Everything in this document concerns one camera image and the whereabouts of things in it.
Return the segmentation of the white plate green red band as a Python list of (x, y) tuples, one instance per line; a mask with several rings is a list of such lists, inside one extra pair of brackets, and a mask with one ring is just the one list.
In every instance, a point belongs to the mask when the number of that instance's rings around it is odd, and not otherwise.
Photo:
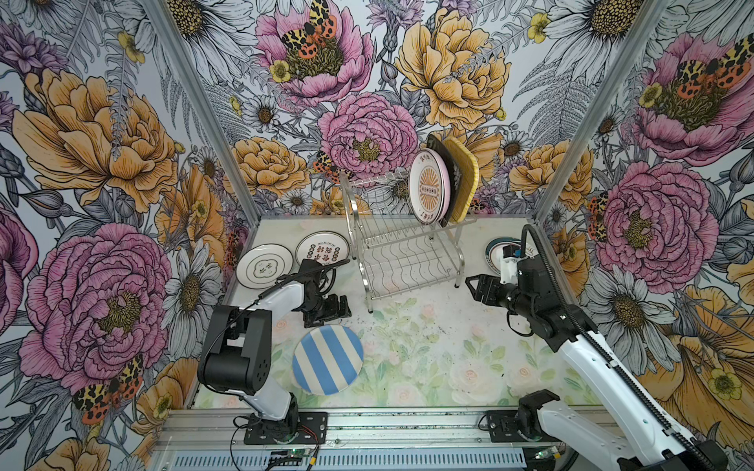
[(506, 265), (516, 267), (524, 258), (532, 258), (538, 254), (538, 250), (532, 241), (525, 248), (522, 256), (522, 241), (515, 237), (497, 237), (489, 241), (485, 248), (485, 260), (492, 272), (500, 276), (501, 268)]

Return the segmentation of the blue white striped plate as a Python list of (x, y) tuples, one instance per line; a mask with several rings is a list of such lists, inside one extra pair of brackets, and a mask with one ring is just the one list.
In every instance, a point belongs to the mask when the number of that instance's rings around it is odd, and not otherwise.
[(359, 378), (363, 360), (363, 346), (355, 332), (325, 325), (307, 333), (296, 346), (293, 372), (306, 393), (333, 396)]

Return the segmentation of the white plate orange sunburst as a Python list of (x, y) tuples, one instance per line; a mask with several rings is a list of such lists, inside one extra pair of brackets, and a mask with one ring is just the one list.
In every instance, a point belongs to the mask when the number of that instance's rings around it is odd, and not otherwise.
[(422, 225), (439, 222), (443, 215), (446, 174), (441, 156), (431, 149), (416, 154), (410, 177), (408, 193), (416, 220)]

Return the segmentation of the pink round plate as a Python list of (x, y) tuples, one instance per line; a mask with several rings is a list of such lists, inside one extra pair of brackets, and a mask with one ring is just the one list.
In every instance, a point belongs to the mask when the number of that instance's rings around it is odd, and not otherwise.
[(450, 157), (450, 155), (445, 151), (439, 151), (439, 155), (441, 156), (441, 159), (445, 166), (445, 170), (447, 174), (447, 176), (445, 176), (445, 179), (444, 179), (445, 200), (444, 200), (443, 215), (442, 215), (442, 218), (440, 219), (440, 226), (446, 227), (449, 223), (455, 174), (454, 174), (454, 167), (453, 167), (453, 159)]

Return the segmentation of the yellow woven square plate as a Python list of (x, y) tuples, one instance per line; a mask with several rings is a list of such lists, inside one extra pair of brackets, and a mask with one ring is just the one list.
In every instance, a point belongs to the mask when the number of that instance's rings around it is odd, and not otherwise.
[(461, 223), (476, 194), (479, 185), (479, 165), (477, 157), (469, 151), (463, 143), (455, 137), (448, 137), (443, 141), (443, 145), (448, 149), (454, 162), (461, 171), (461, 182), (459, 183), (459, 192), (456, 203), (451, 213), (451, 222), (454, 224)]

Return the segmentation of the black floral square plate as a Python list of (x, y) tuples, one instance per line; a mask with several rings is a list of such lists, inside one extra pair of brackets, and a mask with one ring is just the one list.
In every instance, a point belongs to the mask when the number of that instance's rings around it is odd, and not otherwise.
[(448, 147), (442, 141), (440, 141), (438, 137), (435, 137), (435, 135), (430, 135), (428, 137), (426, 147), (435, 151), (441, 156), (442, 161), (444, 162), (448, 171), (451, 182), (451, 189), (448, 192), (448, 196), (450, 198), (448, 209), (440, 219), (440, 226), (445, 228), (451, 222), (453, 209), (458, 200), (459, 185), (461, 184), (461, 170), (459, 170), (458, 165), (455, 159), (453, 159), (453, 156), (451, 155)]

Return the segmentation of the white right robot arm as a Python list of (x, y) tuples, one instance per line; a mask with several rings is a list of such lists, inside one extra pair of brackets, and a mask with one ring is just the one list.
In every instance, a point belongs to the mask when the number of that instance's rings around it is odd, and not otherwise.
[(596, 324), (566, 300), (542, 256), (516, 259), (511, 272), (471, 276), (465, 284), (475, 301), (524, 318), (531, 333), (589, 384), (622, 432), (607, 431), (554, 392), (540, 390), (520, 399), (510, 421), (522, 439), (557, 439), (601, 470), (727, 468), (716, 442), (696, 439), (624, 368)]

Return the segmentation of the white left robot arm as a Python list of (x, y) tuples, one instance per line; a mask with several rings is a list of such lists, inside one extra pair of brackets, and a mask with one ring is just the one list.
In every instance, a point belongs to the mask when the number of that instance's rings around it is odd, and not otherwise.
[(332, 294), (337, 269), (349, 259), (323, 265), (306, 259), (247, 306), (214, 308), (200, 353), (198, 380), (216, 394), (236, 396), (267, 421), (298, 414), (296, 398), (270, 376), (272, 328), (277, 317), (300, 312), (306, 328), (349, 317), (345, 296)]

